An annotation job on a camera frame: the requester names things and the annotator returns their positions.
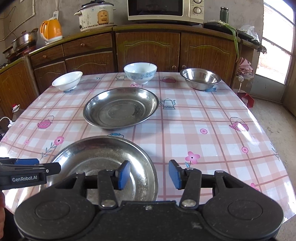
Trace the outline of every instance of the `person's hand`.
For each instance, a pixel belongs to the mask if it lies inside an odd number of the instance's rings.
[[[0,239],[3,238],[3,228],[5,220],[5,196],[3,192],[0,192]]]

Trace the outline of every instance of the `power outlet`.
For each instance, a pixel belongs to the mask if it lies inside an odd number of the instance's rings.
[[[54,15],[52,18],[59,19],[59,11],[54,11]]]

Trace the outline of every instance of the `microwave control panel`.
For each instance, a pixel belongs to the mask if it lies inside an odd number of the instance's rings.
[[[203,23],[205,0],[191,0],[190,22]]]

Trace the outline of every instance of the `microwave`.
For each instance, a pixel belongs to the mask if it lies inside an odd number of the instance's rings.
[[[203,23],[205,0],[128,0],[128,20]]]

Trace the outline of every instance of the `microwave knob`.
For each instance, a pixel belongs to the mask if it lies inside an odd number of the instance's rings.
[[[200,9],[200,7],[194,7],[193,12],[196,14],[200,14],[202,12],[202,10]]]

